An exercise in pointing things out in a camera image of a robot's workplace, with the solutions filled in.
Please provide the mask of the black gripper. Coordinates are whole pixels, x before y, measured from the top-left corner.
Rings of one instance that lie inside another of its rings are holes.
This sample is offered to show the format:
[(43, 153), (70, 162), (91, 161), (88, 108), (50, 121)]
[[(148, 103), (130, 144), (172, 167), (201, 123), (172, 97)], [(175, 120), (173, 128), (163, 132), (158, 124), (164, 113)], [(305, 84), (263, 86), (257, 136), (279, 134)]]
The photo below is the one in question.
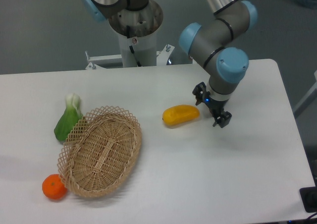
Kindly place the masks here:
[(196, 99), (195, 105), (204, 103), (209, 108), (214, 118), (213, 127), (216, 127), (218, 125), (219, 127), (224, 128), (229, 124), (232, 118), (232, 114), (224, 110), (224, 106), (226, 105), (228, 100), (217, 101), (213, 99), (211, 97), (211, 93), (207, 90), (204, 82), (196, 85), (192, 94), (195, 96)]

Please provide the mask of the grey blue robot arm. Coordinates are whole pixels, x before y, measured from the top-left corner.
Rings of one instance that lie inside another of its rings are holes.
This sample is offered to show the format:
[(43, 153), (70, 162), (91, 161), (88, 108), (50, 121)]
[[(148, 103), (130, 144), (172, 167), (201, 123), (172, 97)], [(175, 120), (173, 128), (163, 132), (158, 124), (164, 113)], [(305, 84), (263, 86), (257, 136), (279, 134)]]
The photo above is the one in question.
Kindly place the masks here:
[[(96, 21), (107, 20), (118, 35), (124, 67), (157, 65), (156, 33), (163, 12), (154, 0), (82, 0)], [(225, 127), (231, 113), (224, 106), (243, 79), (249, 58), (229, 43), (254, 27), (258, 19), (255, 6), (241, 0), (207, 0), (215, 17), (210, 26), (189, 24), (179, 37), (181, 49), (210, 76), (195, 86), (197, 104), (205, 104), (214, 124)]]

